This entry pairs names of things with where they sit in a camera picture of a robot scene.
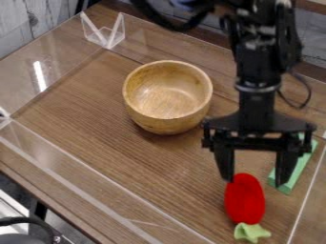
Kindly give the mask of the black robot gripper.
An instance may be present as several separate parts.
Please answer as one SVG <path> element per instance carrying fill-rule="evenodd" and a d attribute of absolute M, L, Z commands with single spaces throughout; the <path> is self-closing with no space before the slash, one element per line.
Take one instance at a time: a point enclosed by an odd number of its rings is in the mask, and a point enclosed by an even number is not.
<path fill-rule="evenodd" d="M 299 154 L 313 151 L 316 124 L 278 112 L 257 121 L 246 121 L 235 112 L 207 118 L 202 127 L 202 145 L 214 152 L 221 176 L 229 182 L 234 176 L 234 150 L 277 152 L 277 187 L 289 181 Z"/>

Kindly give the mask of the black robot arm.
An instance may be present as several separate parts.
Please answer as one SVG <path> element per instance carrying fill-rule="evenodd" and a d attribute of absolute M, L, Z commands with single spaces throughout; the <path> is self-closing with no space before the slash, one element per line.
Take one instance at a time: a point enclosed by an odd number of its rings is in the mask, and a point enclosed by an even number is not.
<path fill-rule="evenodd" d="M 291 178 L 298 158 L 313 150 L 314 123 L 275 111 L 282 76 L 301 62 L 302 43 L 291 0 L 245 0 L 223 18 L 237 65 L 238 111 L 203 121 L 203 147 L 227 181 L 238 150 L 277 154 L 275 185 Z"/>

